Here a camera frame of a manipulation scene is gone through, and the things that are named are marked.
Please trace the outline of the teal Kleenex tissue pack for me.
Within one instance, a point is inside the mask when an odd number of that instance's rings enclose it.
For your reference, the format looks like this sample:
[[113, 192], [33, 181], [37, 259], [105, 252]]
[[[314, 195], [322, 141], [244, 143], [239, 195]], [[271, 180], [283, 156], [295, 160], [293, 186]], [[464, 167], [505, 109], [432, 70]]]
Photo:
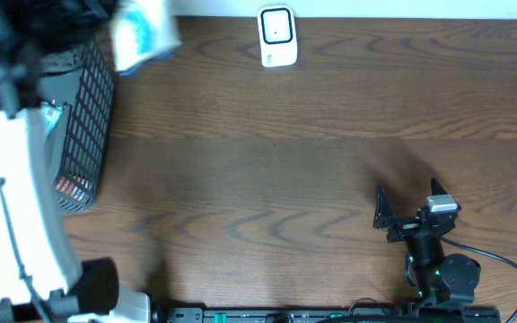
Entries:
[[63, 114], [63, 108], [42, 102], [40, 112], [45, 125], [45, 136], [49, 137]]

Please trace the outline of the white yellow snack bag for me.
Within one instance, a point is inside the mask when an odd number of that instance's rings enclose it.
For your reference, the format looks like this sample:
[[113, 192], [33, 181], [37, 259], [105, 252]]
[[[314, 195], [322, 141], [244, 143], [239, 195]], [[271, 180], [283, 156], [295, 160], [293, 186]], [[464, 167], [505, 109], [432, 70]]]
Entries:
[[115, 70], [129, 76], [182, 45], [169, 0], [123, 0], [110, 21]]

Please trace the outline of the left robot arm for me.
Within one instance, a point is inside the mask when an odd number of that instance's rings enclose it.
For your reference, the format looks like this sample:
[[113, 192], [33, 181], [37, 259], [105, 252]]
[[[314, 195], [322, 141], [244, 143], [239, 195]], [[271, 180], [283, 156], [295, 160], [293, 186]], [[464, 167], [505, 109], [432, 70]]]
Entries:
[[0, 1], [0, 322], [155, 322], [110, 258], [82, 261], [44, 154], [42, 58], [90, 39], [115, 1]]

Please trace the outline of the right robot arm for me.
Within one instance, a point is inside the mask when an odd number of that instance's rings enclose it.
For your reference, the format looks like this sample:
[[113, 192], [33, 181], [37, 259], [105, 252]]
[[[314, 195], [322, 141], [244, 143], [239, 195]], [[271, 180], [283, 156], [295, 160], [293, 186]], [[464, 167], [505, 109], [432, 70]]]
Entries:
[[455, 228], [461, 206], [431, 179], [431, 195], [413, 217], [398, 218], [383, 187], [376, 188], [372, 226], [385, 230], [388, 242], [407, 246], [407, 280], [419, 291], [408, 306], [418, 315], [422, 309], [461, 310], [475, 300], [480, 264], [466, 255], [443, 251], [443, 235]]

